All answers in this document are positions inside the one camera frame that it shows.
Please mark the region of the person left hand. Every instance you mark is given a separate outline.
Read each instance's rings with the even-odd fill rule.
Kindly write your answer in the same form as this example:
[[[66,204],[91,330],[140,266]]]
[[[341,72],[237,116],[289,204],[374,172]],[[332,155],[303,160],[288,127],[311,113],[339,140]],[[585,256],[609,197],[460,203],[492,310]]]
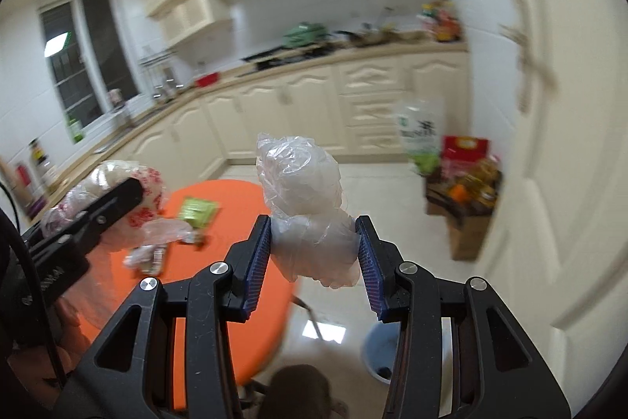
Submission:
[[[57,344],[57,353],[65,373],[76,368],[91,341],[81,331],[79,311],[65,298],[57,300],[55,311],[61,319],[63,335]],[[9,357],[11,368],[20,384],[36,402],[51,410],[61,390],[53,386],[55,373],[47,350],[42,347],[17,352]]]

